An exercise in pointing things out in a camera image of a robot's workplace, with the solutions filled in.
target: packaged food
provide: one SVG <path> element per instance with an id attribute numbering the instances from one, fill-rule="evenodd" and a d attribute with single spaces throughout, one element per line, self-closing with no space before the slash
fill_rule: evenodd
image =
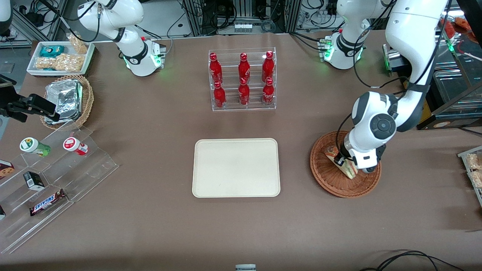
<path id="1" fill-rule="evenodd" d="M 69 137 L 64 141 L 64 149 L 78 155 L 85 155 L 89 151 L 89 147 L 75 137 Z"/>
<path id="2" fill-rule="evenodd" d="M 476 153 L 467 154 L 465 161 L 467 161 L 467 165 L 470 169 L 482 169 L 481 165 L 479 164 L 479 157 Z"/>
<path id="3" fill-rule="evenodd" d="M 60 191 L 57 191 L 55 194 L 46 198 L 41 203 L 35 205 L 33 208 L 30 208 L 30 216 L 32 217 L 39 214 L 42 210 L 45 210 L 48 207 L 52 206 L 54 203 L 64 198 L 65 196 L 66 195 L 64 193 L 64 190 L 60 189 Z"/>
<path id="4" fill-rule="evenodd" d="M 474 182 L 475 187 L 482 188 L 482 174 L 480 171 L 469 172 L 469 176 Z"/>
<path id="5" fill-rule="evenodd" d="M 40 191 L 45 188 L 45 185 L 37 173 L 27 171 L 24 173 L 24 179 L 27 183 L 27 187 L 30 190 Z"/>
<path id="6" fill-rule="evenodd" d="M 75 31 L 75 34 L 77 35 L 77 37 L 82 38 L 77 31 Z M 87 45 L 83 41 L 79 40 L 77 37 L 72 35 L 72 33 L 67 34 L 67 39 L 70 42 L 70 44 L 72 44 L 72 47 L 74 47 L 74 50 L 78 54 L 86 54 Z"/>
<path id="7" fill-rule="evenodd" d="M 15 168 L 13 167 L 12 163 L 9 163 L 4 160 L 0 160 L 0 180 L 5 178 L 8 174 L 12 173 L 15 171 Z"/>
<path id="8" fill-rule="evenodd" d="M 35 67 L 37 69 L 53 69 L 56 64 L 57 59 L 55 57 L 37 57 Z"/>
<path id="9" fill-rule="evenodd" d="M 64 52 L 65 47 L 62 45 L 43 46 L 40 50 L 40 56 L 56 57 Z"/>
<path id="10" fill-rule="evenodd" d="M 325 151 L 326 157 L 330 159 L 348 178 L 353 179 L 358 174 L 358 169 L 353 161 L 345 160 L 342 166 L 335 163 L 335 157 L 338 155 L 338 149 L 336 147 L 330 147 Z"/>
<path id="11" fill-rule="evenodd" d="M 50 146 L 40 143 L 33 137 L 27 137 L 20 142 L 20 150 L 24 152 L 36 153 L 39 156 L 47 156 L 50 153 Z"/>
<path id="12" fill-rule="evenodd" d="M 85 56 L 80 54 L 60 54 L 55 63 L 56 70 L 79 72 L 84 65 Z"/>

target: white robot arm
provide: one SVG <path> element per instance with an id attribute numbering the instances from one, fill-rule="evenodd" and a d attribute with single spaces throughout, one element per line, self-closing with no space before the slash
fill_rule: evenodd
<path id="1" fill-rule="evenodd" d="M 54 9 L 46 0 L 39 1 Z M 165 48 L 153 41 L 144 41 L 133 27 L 144 19 L 144 9 L 138 0 L 89 1 L 78 7 L 77 14 L 85 28 L 117 44 L 133 74 L 147 76 L 162 67 Z M 60 18 L 70 29 L 67 21 Z"/>
<path id="2" fill-rule="evenodd" d="M 394 95 L 366 92 L 356 100 L 352 111 L 355 128 L 344 138 L 335 160 L 338 164 L 351 158 L 357 168 L 371 172 L 395 132 L 405 132 L 417 125 L 432 74 L 435 28 L 446 4 L 447 0 L 396 2 L 387 24 L 386 38 L 391 47 L 412 64 L 407 91 L 399 99 Z"/>
<path id="3" fill-rule="evenodd" d="M 0 0 L 0 34 L 7 31 L 12 23 L 12 4 L 10 0 Z"/>

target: round wicker basket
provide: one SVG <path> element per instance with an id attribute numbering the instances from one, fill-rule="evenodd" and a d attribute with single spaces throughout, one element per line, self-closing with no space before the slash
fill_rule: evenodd
<path id="1" fill-rule="evenodd" d="M 346 134 L 348 134 L 348 131 L 340 131 L 339 144 L 343 143 Z M 325 155 L 325 151 L 335 145 L 335 138 L 336 131 L 327 133 L 320 137 L 311 149 L 309 163 L 315 179 L 324 189 L 338 197 L 356 198 L 368 194 L 378 184 L 382 173 L 381 163 L 378 163 L 372 173 L 367 174 L 360 170 L 350 180 Z"/>
<path id="2" fill-rule="evenodd" d="M 55 81 L 62 81 L 67 79 L 77 79 L 82 84 L 82 115 L 75 121 L 75 124 L 77 125 L 77 127 L 81 127 L 87 121 L 87 118 L 89 117 L 90 112 L 92 110 L 92 104 L 94 103 L 94 93 L 92 91 L 92 87 L 89 84 L 89 81 L 87 81 L 87 79 L 82 75 L 66 75 L 66 76 L 62 76 L 61 78 L 58 78 Z M 40 117 L 40 121 L 46 127 L 49 127 L 50 129 L 54 129 L 54 130 L 57 130 L 63 125 L 63 123 L 49 125 L 45 122 L 45 119 L 43 116 Z"/>

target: clear acrylic stand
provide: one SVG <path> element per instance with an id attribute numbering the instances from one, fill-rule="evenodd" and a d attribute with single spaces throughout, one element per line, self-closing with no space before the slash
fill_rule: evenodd
<path id="1" fill-rule="evenodd" d="M 273 51 L 273 61 L 275 63 L 273 71 L 273 87 L 275 89 L 273 103 L 264 106 L 261 102 L 263 96 L 263 87 L 265 83 L 261 80 L 263 62 L 266 58 L 266 51 Z M 223 71 L 222 87 L 226 92 L 226 108 L 218 108 L 214 102 L 214 81 L 209 71 L 209 55 L 208 55 L 208 76 L 211 91 L 211 107 L 213 111 L 243 111 L 243 110 L 274 110 L 276 109 L 276 47 L 267 48 L 251 48 L 251 49 L 225 49 L 225 50 L 209 50 L 209 54 L 216 53 L 217 60 L 221 64 Z M 243 106 L 239 103 L 238 87 L 240 85 L 238 65 L 240 63 L 240 54 L 248 55 L 250 64 L 250 88 L 249 104 Z"/>
<path id="2" fill-rule="evenodd" d="M 0 184 L 0 206 L 6 214 L 0 220 L 0 252 L 16 250 L 119 167 L 95 144 L 89 136 L 91 133 L 83 126 L 67 122 L 41 141 L 52 148 L 49 155 L 39 157 L 23 153 L 11 161 L 15 171 Z M 89 147 L 86 155 L 80 156 L 63 148 L 64 140 L 71 136 Z M 27 171 L 39 174 L 45 189 L 29 190 L 23 177 Z M 66 193 L 65 198 L 30 216 L 30 208 L 60 189 Z"/>

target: brown paper tablecloth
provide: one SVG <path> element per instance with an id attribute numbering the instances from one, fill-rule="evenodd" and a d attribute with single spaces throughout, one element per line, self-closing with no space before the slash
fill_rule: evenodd
<path id="1" fill-rule="evenodd" d="M 96 44 L 88 78 L 95 102 L 85 126 L 121 167 L 13 254 L 1 255 L 0 270 L 228 271 L 241 263 L 260 271 L 359 270 L 399 249 L 482 270 L 481 208 L 456 156 L 480 145 L 479 137 L 458 129 L 397 134 L 375 190 L 337 198 L 317 184 L 308 159 L 316 139 L 336 130 L 355 99 L 370 90 L 352 69 L 321 63 L 316 51 L 287 34 L 174 43 L 166 68 L 145 78 L 118 59 L 115 44 Z M 384 32 L 372 31 L 357 64 L 372 85 L 389 79 L 383 43 Z M 208 50 L 269 46 L 278 54 L 276 111 L 211 112 Z M 41 94 L 52 81 L 27 75 L 21 93 Z M 382 91 L 399 91 L 399 85 Z M 24 137 L 50 132 L 37 116 L 11 120 L 1 158 L 20 154 Z M 195 198 L 196 141 L 251 137 L 278 142 L 279 196 Z M 412 257 L 393 265 L 430 266 Z"/>

